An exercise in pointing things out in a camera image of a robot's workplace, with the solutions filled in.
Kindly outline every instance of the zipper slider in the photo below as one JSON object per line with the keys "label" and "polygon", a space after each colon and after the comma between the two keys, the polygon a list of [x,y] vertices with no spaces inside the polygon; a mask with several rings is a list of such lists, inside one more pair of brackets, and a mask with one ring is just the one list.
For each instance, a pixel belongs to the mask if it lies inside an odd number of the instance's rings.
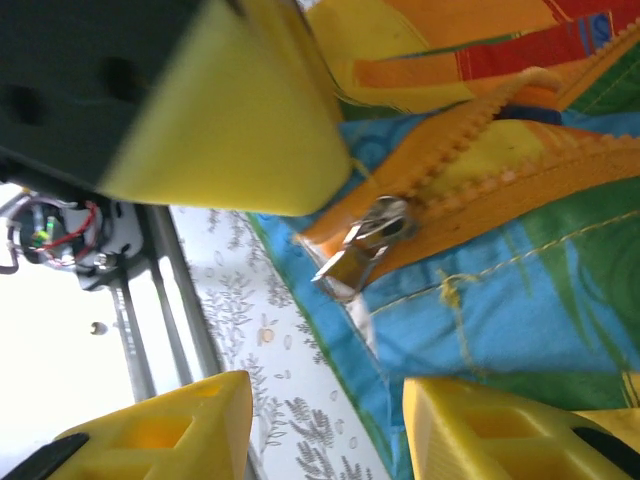
{"label": "zipper slider", "polygon": [[351,226],[340,251],[318,270],[312,283],[335,300],[352,301],[391,247],[411,238],[417,227],[406,200],[379,197]]}

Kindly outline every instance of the metal rod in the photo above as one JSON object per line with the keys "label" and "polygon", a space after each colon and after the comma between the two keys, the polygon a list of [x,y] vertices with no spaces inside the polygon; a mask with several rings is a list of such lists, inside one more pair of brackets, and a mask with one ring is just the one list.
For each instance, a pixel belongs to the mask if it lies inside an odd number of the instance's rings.
{"label": "metal rod", "polygon": [[142,335],[138,327],[129,282],[126,271],[122,271],[120,277],[112,282],[110,286],[115,305],[118,330],[124,347],[124,354],[131,377],[131,388],[133,398],[136,402],[141,402],[155,397],[156,389],[153,385],[153,378],[149,368],[149,361],[144,350]]}
{"label": "metal rod", "polygon": [[200,305],[200,299],[193,286],[187,262],[182,255],[178,235],[166,207],[149,207],[150,220],[155,227],[163,251],[169,257],[174,279],[182,295],[189,324],[189,331],[195,344],[198,363],[206,377],[222,372],[218,353],[209,337],[207,321]]}
{"label": "metal rod", "polygon": [[171,310],[171,304],[167,298],[167,290],[165,288],[164,279],[162,278],[162,272],[158,265],[159,253],[156,246],[156,242],[153,241],[155,235],[153,235],[153,227],[151,225],[151,219],[149,218],[148,208],[143,208],[140,211],[140,228],[142,234],[147,240],[145,242],[147,259],[149,260],[149,271],[151,272],[151,279],[158,294],[158,300],[160,302],[160,309],[162,310],[162,316],[164,319],[164,325],[167,329],[167,336],[169,338],[169,346],[171,353],[173,354],[176,371],[178,372],[178,379],[182,385],[188,385],[193,382],[193,376],[191,370],[189,370],[189,363],[184,353],[182,341],[180,340],[180,333],[176,327],[175,318]]}

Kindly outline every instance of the zipper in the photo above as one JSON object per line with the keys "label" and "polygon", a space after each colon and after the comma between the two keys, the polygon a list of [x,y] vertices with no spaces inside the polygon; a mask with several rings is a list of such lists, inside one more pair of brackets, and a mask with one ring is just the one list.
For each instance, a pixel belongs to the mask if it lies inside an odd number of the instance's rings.
{"label": "zipper", "polygon": [[402,198],[379,197],[311,282],[338,301],[352,301],[390,249],[415,233],[418,223],[410,210]]}
{"label": "zipper", "polygon": [[[588,75],[602,63],[610,62],[608,55],[612,55],[611,52],[616,52],[616,59],[623,55],[630,44],[637,41],[639,24],[640,20],[636,21],[581,68],[581,73],[572,75],[574,80],[561,90],[559,98],[565,102],[576,98],[576,92],[581,88],[581,75]],[[438,142],[437,149],[427,152],[420,165],[410,169],[407,175],[383,185],[388,195],[371,199],[373,206],[361,220],[351,224],[346,234],[344,230],[341,233],[340,229],[334,229],[329,238],[325,238],[328,241],[323,250],[330,257],[313,278],[313,283],[334,299],[348,302],[376,278],[471,240],[530,210],[580,190],[640,175],[640,139],[628,136],[615,139],[604,135],[587,137],[576,146],[552,149],[536,158],[526,158],[517,168],[504,169],[499,175],[469,182],[443,196],[423,198],[421,194],[448,164],[457,160],[471,142],[489,128],[495,115],[524,87],[532,85],[552,89],[554,86],[547,72],[529,69],[487,96],[442,113],[442,116],[451,112],[462,117],[455,133]],[[443,124],[450,126],[451,119]],[[523,189],[530,195],[518,195]],[[367,223],[372,215],[392,217],[391,212],[400,203],[405,207],[395,221],[410,226],[405,233],[387,234],[384,228],[362,229],[363,223]],[[369,234],[376,237],[373,248],[366,245]],[[400,243],[402,248],[395,248]]]}

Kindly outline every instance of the yellow fabric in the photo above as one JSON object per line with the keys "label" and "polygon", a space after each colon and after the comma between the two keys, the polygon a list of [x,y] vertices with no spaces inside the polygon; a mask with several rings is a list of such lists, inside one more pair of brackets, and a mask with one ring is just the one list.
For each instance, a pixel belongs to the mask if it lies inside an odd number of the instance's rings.
{"label": "yellow fabric", "polygon": [[428,48],[411,24],[383,0],[323,0],[307,17],[330,63],[389,58]]}

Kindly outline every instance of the yellow plastic part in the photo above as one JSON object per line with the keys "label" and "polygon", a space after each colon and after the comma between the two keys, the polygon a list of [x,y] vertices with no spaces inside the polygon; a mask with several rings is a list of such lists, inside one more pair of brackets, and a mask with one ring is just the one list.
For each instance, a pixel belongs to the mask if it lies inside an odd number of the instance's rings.
{"label": "yellow plastic part", "polygon": [[216,375],[75,427],[90,436],[50,480],[240,480],[253,417],[246,372]]}
{"label": "yellow plastic part", "polygon": [[413,378],[404,417],[416,480],[629,480],[572,432],[571,412],[462,380]]}
{"label": "yellow plastic part", "polygon": [[294,0],[208,0],[98,189],[142,203],[309,214],[351,171],[339,120]]}

